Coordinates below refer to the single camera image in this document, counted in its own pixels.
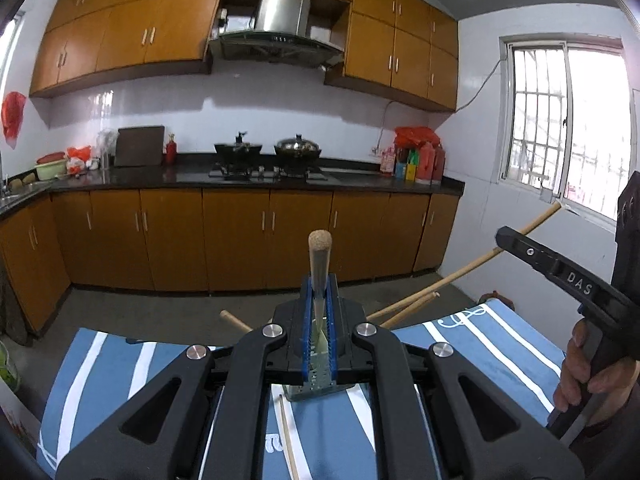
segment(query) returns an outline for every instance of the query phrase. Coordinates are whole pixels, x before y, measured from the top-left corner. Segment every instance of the window frame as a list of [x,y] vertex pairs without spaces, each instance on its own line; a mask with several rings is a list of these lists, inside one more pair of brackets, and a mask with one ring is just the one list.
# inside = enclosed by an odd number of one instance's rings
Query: window frame
[[11,57],[11,52],[14,49],[15,40],[18,37],[18,31],[20,31],[20,24],[22,23],[23,15],[24,15],[23,12],[18,12],[12,19],[12,21],[15,22],[14,31],[12,32],[11,37],[9,38],[8,49],[4,55],[4,59],[0,59],[0,86],[4,82],[4,78],[6,76],[5,70],[7,68],[8,61]]
[[[559,182],[559,194],[555,194],[553,190],[549,190],[545,187],[538,189],[530,184],[523,184],[515,179],[508,178],[509,163],[511,156],[511,148],[513,145],[513,127],[514,127],[514,108],[515,108],[515,66],[514,66],[514,49],[520,48],[561,48],[564,52],[564,66],[566,72],[566,88],[567,88],[567,126],[566,126],[566,140],[564,144],[564,163],[562,164],[562,173]],[[501,102],[501,114],[500,122],[502,123],[500,130],[502,131],[502,143],[498,144],[498,161],[494,171],[494,182],[504,183],[509,186],[514,186],[522,190],[527,190],[533,194],[538,194],[541,200],[545,202],[552,202],[553,200],[559,200],[561,203],[568,204],[576,212],[580,214],[591,216],[597,224],[613,227],[615,229],[616,220],[611,219],[608,216],[584,206],[580,203],[574,202],[564,196],[566,190],[566,182],[569,175],[569,163],[571,160],[571,151],[573,145],[573,128],[574,128],[574,93],[571,81],[571,69],[569,66],[568,50],[569,49],[581,49],[591,50],[594,52],[603,52],[608,54],[617,54],[621,56],[626,63],[625,52],[622,47],[622,41],[616,38],[606,38],[602,36],[585,36],[577,34],[569,35],[549,35],[541,34],[540,38],[534,37],[508,37],[500,38],[500,52],[502,59],[502,65],[505,70],[502,70],[502,102]],[[636,111],[633,106],[632,92],[630,82],[628,82],[629,89],[629,109],[631,118],[631,147],[629,157],[629,176],[633,173],[637,165],[638,154],[638,131],[636,121]]]

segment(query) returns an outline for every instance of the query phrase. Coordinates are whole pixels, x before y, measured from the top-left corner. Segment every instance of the red plastic bag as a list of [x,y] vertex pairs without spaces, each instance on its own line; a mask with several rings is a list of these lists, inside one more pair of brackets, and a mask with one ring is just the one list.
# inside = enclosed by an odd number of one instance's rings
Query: red plastic bag
[[15,145],[18,142],[26,101],[27,98],[20,92],[9,92],[2,102],[2,132],[4,140],[12,150],[15,150]]
[[68,158],[79,158],[83,162],[86,162],[91,158],[91,146],[85,146],[84,148],[67,148],[66,156],[68,156]]
[[434,147],[440,145],[440,137],[428,126],[398,126],[395,132],[396,148],[420,148],[425,142],[430,142]]

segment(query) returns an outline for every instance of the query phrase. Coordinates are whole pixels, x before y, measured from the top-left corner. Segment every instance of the range hood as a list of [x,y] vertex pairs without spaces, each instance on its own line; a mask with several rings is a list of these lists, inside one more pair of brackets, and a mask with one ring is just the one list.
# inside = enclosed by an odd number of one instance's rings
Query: range hood
[[311,0],[260,0],[255,17],[218,12],[209,48],[214,57],[317,68],[344,60],[340,47],[308,35]]

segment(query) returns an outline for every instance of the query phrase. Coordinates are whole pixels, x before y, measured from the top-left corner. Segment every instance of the cutting board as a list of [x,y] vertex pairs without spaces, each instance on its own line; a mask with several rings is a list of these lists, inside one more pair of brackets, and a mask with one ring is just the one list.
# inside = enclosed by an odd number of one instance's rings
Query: cutting board
[[114,166],[159,166],[163,144],[164,126],[120,128]]

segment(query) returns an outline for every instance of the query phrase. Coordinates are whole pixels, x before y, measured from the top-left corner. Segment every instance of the silver bolt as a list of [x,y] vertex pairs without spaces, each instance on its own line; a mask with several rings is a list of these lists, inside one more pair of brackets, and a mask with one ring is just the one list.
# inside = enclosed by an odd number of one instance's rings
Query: silver bolt
[[371,323],[360,323],[356,326],[356,332],[364,337],[369,337],[370,335],[374,335],[378,329],[374,324]]
[[207,347],[202,345],[191,345],[187,348],[187,357],[189,359],[198,360],[207,355]]
[[433,345],[433,353],[438,357],[449,357],[453,354],[453,346],[445,342],[436,343]]
[[282,334],[282,327],[275,323],[265,325],[262,329],[262,335],[265,337],[278,337]]

